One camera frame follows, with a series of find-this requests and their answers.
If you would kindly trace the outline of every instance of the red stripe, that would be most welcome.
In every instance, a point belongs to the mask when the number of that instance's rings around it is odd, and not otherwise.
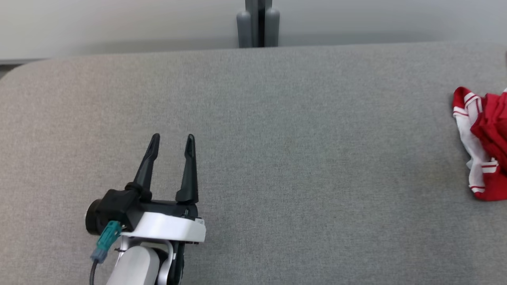
[[[474,95],[473,95],[472,97],[470,97],[467,101],[465,101],[465,105],[468,103],[468,101],[470,101],[470,100],[474,99],[475,97],[477,97],[477,95],[475,95],[475,94],[474,94]]]
[[[458,114],[460,114],[460,115],[463,115],[463,116],[467,116],[467,117],[468,117],[468,115],[467,115],[467,114],[464,114],[464,113],[462,113],[462,112],[458,112],[458,111],[454,111],[454,112],[455,112],[455,113],[458,113]]]

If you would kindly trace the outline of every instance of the white wall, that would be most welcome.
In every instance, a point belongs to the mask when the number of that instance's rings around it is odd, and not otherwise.
[[[281,46],[507,43],[502,0],[273,0]],[[244,0],[0,0],[0,63],[54,56],[237,47]]]

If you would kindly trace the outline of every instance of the robotic arm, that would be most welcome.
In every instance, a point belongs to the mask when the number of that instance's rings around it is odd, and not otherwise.
[[[100,235],[90,274],[93,285],[97,263],[109,246],[121,239],[119,257],[107,285],[178,285],[184,267],[185,244],[204,242],[206,227],[198,216],[195,139],[189,134],[185,169],[175,201],[152,200],[150,184],[158,155],[160,135],[154,134],[133,182],[122,191],[111,189],[92,202],[86,213],[86,230]],[[147,246],[163,245],[166,250]]]

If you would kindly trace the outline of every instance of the folded clothing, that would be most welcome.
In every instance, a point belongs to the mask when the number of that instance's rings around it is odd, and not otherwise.
[[[454,92],[453,117],[470,154],[469,187],[476,198],[485,201],[507,199],[506,98],[506,91],[502,96],[487,94],[485,98],[464,87]]]

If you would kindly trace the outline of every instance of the teal connector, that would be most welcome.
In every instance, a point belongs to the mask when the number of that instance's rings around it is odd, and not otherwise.
[[[104,231],[98,238],[97,248],[94,250],[93,254],[90,256],[92,261],[97,261],[102,264],[107,257],[107,251],[115,243],[115,241],[120,236],[122,232],[122,227],[120,222],[110,221],[105,227]]]

